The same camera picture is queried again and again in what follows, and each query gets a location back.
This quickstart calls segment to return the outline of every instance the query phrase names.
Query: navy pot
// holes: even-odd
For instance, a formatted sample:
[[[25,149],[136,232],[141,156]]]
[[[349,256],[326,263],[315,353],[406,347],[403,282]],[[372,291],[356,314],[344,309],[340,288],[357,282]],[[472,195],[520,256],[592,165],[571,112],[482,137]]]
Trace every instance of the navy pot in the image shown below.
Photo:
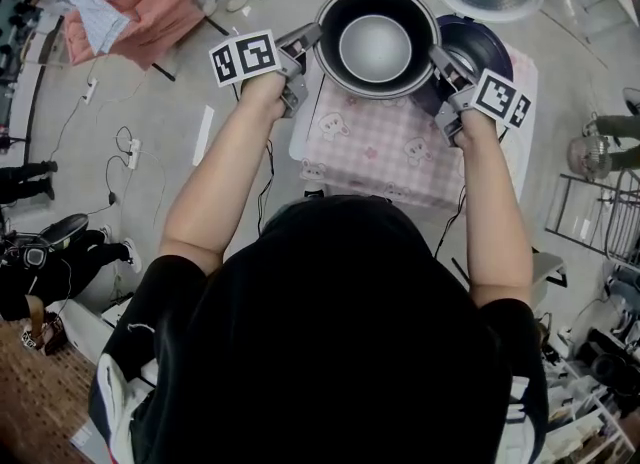
[[[480,78],[485,69],[513,81],[513,66],[502,41],[488,27],[470,18],[446,15],[438,18],[442,47]],[[411,95],[415,104],[435,116],[454,93],[451,85],[432,76]]]

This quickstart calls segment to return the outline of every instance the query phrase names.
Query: black pants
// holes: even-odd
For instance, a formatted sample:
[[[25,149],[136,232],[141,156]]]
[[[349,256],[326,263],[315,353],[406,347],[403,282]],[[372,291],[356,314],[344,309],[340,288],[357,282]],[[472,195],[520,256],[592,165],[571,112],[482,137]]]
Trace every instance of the black pants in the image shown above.
[[[48,180],[27,181],[49,172],[49,164],[26,164],[22,167],[0,169],[0,204],[10,204],[18,199],[27,199],[47,191]]]
[[[86,231],[64,251],[49,255],[47,263],[38,274],[32,295],[40,297],[45,306],[65,299],[69,294],[71,278],[69,297],[73,298],[93,281],[102,267],[116,260],[126,261],[128,258],[129,251],[123,244],[105,244],[103,233]]]

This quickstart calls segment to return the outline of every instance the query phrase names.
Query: wooden floor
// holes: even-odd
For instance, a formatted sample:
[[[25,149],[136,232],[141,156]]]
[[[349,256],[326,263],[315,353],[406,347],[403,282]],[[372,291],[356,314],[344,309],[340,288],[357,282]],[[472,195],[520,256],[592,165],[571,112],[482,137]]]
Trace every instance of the wooden floor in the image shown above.
[[[94,366],[71,345],[45,357],[0,322],[0,446],[24,464],[88,462],[69,442],[86,422]]]

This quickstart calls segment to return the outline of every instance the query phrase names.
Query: hand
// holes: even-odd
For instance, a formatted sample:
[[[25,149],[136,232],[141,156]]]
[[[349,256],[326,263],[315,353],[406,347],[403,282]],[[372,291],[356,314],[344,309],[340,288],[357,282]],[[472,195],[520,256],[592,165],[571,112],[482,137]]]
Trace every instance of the hand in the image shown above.
[[[460,118],[462,119],[462,131],[458,132],[454,140],[462,150],[487,139],[498,140],[495,121],[482,112],[475,109],[465,110],[460,114]]]
[[[284,114],[285,105],[280,95],[285,83],[286,78],[276,72],[252,78],[242,90],[240,105],[264,113],[273,122]]]

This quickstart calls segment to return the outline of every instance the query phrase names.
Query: pot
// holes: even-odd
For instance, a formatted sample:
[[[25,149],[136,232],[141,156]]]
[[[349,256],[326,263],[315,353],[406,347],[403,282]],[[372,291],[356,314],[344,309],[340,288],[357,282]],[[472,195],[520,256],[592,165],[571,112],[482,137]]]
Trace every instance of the pot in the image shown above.
[[[480,79],[485,69],[513,81],[513,66],[502,41],[488,27],[470,18],[441,16],[438,25],[442,47]],[[453,87],[438,75],[411,95],[428,114],[437,114],[443,102],[454,93]]]
[[[440,30],[420,0],[327,0],[316,21],[318,64],[356,96],[399,98],[433,74],[428,51],[440,44]]]

